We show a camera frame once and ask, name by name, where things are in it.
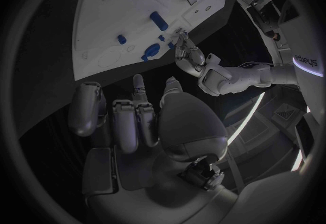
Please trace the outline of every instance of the robotic arm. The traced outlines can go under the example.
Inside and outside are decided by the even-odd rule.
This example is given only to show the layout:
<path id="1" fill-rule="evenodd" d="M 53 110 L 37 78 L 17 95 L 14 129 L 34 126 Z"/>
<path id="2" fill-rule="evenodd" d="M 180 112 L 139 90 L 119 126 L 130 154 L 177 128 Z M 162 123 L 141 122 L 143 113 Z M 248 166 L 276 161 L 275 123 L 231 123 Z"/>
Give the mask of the robotic arm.
<path id="1" fill-rule="evenodd" d="M 269 87 L 271 84 L 295 84 L 297 77 L 291 65 L 271 67 L 258 64 L 250 69 L 222 67 L 220 58 L 209 54 L 204 58 L 202 51 L 194 45 L 184 32 L 175 46 L 175 63 L 183 71 L 198 77 L 198 86 L 213 96 L 230 92 L 242 92 L 251 85 Z"/>

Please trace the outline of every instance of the illuminated light strip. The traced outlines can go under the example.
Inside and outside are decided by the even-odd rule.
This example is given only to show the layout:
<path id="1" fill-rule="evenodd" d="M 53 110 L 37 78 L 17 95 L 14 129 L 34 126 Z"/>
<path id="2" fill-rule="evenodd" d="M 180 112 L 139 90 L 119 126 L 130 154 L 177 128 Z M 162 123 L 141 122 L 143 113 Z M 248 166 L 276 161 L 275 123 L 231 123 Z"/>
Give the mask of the illuminated light strip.
<path id="1" fill-rule="evenodd" d="M 242 124 L 240 125 L 240 127 L 234 132 L 234 134 L 232 134 L 232 136 L 230 137 L 230 139 L 228 140 L 228 146 L 235 140 L 235 138 L 237 138 L 237 136 L 240 134 L 240 132 L 244 129 L 244 127 L 246 126 L 246 124 L 248 123 L 248 121 L 251 119 L 251 117 L 253 117 L 255 111 L 257 110 L 258 105 L 260 104 L 263 96 L 264 96 L 264 92 L 258 97 L 257 102 L 255 103 L 255 105 L 253 106 L 253 108 L 251 109 L 250 113 L 248 114 L 248 116 L 245 118 L 245 120 L 242 122 Z"/>
<path id="2" fill-rule="evenodd" d="M 317 73 L 317 72 L 311 71 L 311 70 L 309 70 L 309 69 L 307 69 L 307 68 L 304 68 L 303 66 L 299 65 L 299 64 L 297 63 L 297 61 L 295 61 L 294 57 L 293 57 L 293 62 L 294 62 L 294 64 L 295 64 L 298 68 L 302 69 L 303 71 L 306 71 L 306 72 L 308 72 L 308 73 L 314 74 L 315 76 L 320 76 L 320 77 L 323 77 L 323 76 L 324 76 L 322 73 Z"/>
<path id="3" fill-rule="evenodd" d="M 302 161 L 302 153 L 301 153 L 301 150 L 300 150 L 291 171 L 296 171 L 297 169 L 299 169 L 301 161 Z"/>

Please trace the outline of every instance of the blue component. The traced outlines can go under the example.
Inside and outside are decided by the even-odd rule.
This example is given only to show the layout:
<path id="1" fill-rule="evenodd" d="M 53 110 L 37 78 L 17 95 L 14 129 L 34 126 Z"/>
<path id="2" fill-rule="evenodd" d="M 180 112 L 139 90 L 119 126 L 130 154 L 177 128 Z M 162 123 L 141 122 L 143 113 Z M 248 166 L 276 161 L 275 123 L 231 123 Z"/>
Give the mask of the blue component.
<path id="1" fill-rule="evenodd" d="M 153 57 L 153 56 L 157 55 L 158 52 L 160 51 L 160 48 L 161 48 L 161 46 L 158 43 L 155 43 L 155 44 L 151 45 L 150 47 L 148 47 L 146 49 L 145 55 L 143 55 L 141 57 L 141 59 L 144 62 L 147 62 L 148 61 L 148 58 L 147 57 Z"/>
<path id="2" fill-rule="evenodd" d="M 168 28 L 168 24 L 164 21 L 164 19 L 157 13 L 156 11 L 151 13 L 149 16 L 151 20 L 159 27 L 161 31 L 165 31 Z"/>
<path id="3" fill-rule="evenodd" d="M 170 49 L 174 49 L 174 44 L 172 42 L 168 43 L 167 46 L 170 48 Z"/>
<path id="4" fill-rule="evenodd" d="M 162 35 L 159 36 L 159 39 L 160 39 L 162 42 L 165 42 L 165 38 L 164 38 Z"/>
<path id="5" fill-rule="evenodd" d="M 123 35 L 118 35 L 118 40 L 121 45 L 127 42 L 127 39 Z"/>

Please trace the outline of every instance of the white robot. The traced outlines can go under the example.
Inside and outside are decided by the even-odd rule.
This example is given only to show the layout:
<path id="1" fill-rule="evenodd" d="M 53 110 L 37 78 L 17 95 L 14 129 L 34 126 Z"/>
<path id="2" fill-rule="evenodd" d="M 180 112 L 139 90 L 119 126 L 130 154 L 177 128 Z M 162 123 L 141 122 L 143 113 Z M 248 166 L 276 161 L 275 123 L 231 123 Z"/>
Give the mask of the white robot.
<path id="1" fill-rule="evenodd" d="M 271 84 L 298 85 L 292 65 L 270 66 L 257 64 L 250 69 L 221 67 L 220 58 L 209 54 L 205 60 L 185 32 L 181 32 L 175 45 L 175 63 L 183 71 L 198 77 L 198 86 L 213 96 L 242 92 L 251 85 L 269 87 Z"/>

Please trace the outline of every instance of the led light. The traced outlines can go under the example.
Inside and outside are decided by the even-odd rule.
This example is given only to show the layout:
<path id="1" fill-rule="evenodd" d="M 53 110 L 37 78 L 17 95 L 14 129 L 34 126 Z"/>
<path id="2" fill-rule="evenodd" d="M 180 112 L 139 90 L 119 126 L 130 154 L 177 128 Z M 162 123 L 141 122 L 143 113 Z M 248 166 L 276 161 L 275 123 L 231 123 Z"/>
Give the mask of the led light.
<path id="1" fill-rule="evenodd" d="M 306 72 L 308 72 L 308 73 L 314 74 L 315 76 L 320 76 L 320 77 L 323 77 L 323 76 L 324 76 L 322 73 L 317 73 L 317 72 L 311 71 L 311 70 L 309 70 L 309 69 L 307 69 L 307 68 L 304 68 L 303 66 L 301 66 L 300 64 L 298 64 L 298 63 L 295 61 L 294 57 L 293 57 L 293 63 L 294 63 L 298 68 L 302 69 L 303 71 L 306 71 Z"/>
<path id="2" fill-rule="evenodd" d="M 244 127 L 246 126 L 246 124 L 248 123 L 248 121 L 251 119 L 251 117 L 253 117 L 255 111 L 257 110 L 258 105 L 260 104 L 263 96 L 264 96 L 264 92 L 258 97 L 257 102 L 255 103 L 255 105 L 253 106 L 253 108 L 251 109 L 250 113 L 248 114 L 248 116 L 245 118 L 245 120 L 242 122 L 242 124 L 240 125 L 240 127 L 234 132 L 234 134 L 232 134 L 232 136 L 230 137 L 230 139 L 228 140 L 228 146 L 235 140 L 235 138 L 237 138 L 237 136 L 240 134 L 240 132 L 244 129 Z"/>
<path id="3" fill-rule="evenodd" d="M 291 171 L 296 171 L 297 169 L 299 169 L 301 161 L 302 161 L 302 153 L 301 153 L 301 150 L 300 150 Z"/>

